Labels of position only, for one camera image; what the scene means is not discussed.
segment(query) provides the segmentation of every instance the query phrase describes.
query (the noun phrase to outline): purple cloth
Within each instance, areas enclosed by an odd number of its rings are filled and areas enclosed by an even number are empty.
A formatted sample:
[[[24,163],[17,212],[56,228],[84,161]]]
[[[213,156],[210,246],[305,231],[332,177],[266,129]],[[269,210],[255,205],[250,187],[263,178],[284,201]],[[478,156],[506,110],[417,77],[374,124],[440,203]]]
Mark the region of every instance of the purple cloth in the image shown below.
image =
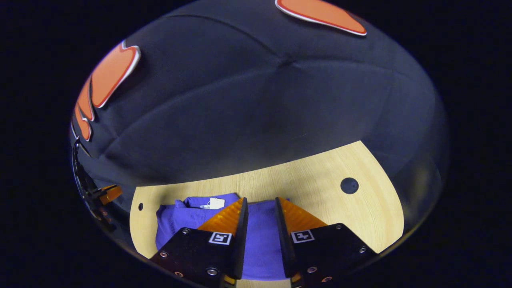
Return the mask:
[[[235,193],[212,197],[224,199],[224,207],[239,199]],[[157,211],[157,249],[161,249],[176,231],[183,227],[197,229],[223,209],[199,208],[209,201],[210,197],[189,197],[184,201],[176,200],[175,205],[161,205]],[[274,200],[249,204],[242,278],[263,281],[286,279]]]

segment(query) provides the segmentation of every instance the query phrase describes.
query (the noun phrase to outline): wooden surface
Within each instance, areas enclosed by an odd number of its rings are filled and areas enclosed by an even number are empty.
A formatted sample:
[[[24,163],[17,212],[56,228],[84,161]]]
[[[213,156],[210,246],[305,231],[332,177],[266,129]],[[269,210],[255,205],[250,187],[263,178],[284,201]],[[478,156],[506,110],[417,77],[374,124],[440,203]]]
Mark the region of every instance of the wooden surface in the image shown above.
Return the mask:
[[[354,194],[340,183],[359,182]],[[138,187],[132,202],[130,230],[137,251],[150,258],[156,252],[156,211],[161,204],[191,196],[237,193],[249,202],[289,198],[327,224],[348,226],[375,252],[380,253],[403,233],[403,211],[391,181],[361,142],[260,170],[215,179]],[[238,287],[290,287],[289,281],[240,280]]]

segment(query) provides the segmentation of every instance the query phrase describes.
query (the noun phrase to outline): screw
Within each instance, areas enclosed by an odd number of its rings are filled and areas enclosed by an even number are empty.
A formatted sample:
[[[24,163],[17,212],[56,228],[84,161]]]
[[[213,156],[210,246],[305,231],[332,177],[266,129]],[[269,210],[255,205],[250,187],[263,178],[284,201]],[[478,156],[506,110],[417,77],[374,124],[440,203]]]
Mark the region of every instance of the screw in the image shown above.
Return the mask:
[[[217,275],[217,273],[218,273],[217,269],[215,269],[215,268],[208,268],[208,269],[206,270],[206,272],[207,272],[209,275],[212,275],[212,276],[215,276],[215,275]]]

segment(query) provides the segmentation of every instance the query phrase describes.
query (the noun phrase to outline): clothing tag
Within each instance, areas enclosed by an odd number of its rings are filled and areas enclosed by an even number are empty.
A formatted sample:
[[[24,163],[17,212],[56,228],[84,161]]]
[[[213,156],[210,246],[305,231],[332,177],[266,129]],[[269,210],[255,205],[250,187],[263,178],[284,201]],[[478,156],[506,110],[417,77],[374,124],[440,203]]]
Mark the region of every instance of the clothing tag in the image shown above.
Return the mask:
[[[201,209],[220,209],[224,207],[224,203],[226,201],[224,199],[218,199],[218,198],[210,198],[209,204],[207,205],[201,205],[199,208]]]

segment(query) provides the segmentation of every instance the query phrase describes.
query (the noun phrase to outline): orange decal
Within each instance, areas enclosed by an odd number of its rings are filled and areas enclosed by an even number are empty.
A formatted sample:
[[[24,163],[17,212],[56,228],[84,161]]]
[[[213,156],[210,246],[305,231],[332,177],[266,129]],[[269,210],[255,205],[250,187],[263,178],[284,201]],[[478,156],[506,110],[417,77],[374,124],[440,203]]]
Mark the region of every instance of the orange decal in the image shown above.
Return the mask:
[[[83,85],[75,105],[75,117],[86,141],[92,135],[89,121],[94,121],[93,106],[101,108],[105,105],[116,88],[131,74],[139,58],[139,47],[126,48],[123,41],[103,58]]]
[[[139,60],[137,46],[126,48],[124,42],[119,44],[96,66],[92,74],[94,107],[101,108],[114,90],[133,71]]]
[[[345,10],[322,0],[275,0],[275,5],[284,13],[302,20],[366,35],[366,29]]]
[[[89,122],[86,118],[82,117],[82,114],[80,113],[80,108],[78,105],[75,105],[75,117],[76,121],[78,122],[78,127],[80,127],[80,131],[82,132],[82,137],[89,141],[91,139],[91,126],[89,125]]]
[[[86,83],[83,85],[82,91],[78,95],[78,101],[76,104],[80,107],[82,114],[87,117],[88,120],[94,121],[93,107],[91,105],[91,98],[89,97],[91,78],[87,78]]]

